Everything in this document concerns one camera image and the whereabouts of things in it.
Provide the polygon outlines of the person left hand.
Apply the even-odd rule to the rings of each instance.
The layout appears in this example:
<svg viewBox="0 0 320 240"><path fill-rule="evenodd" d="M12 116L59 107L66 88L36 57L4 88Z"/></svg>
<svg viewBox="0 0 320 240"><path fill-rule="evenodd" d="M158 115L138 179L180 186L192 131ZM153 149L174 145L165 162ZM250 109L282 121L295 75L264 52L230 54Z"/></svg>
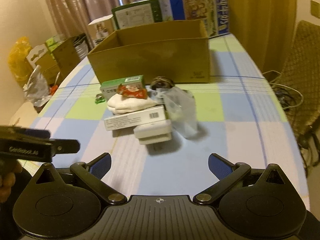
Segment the person left hand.
<svg viewBox="0 0 320 240"><path fill-rule="evenodd" d="M19 161L16 161L15 167L8 174L1 176L0 188L0 203L7 201L11 194L11 188L16 182L16 174L22 172L22 166Z"/></svg>

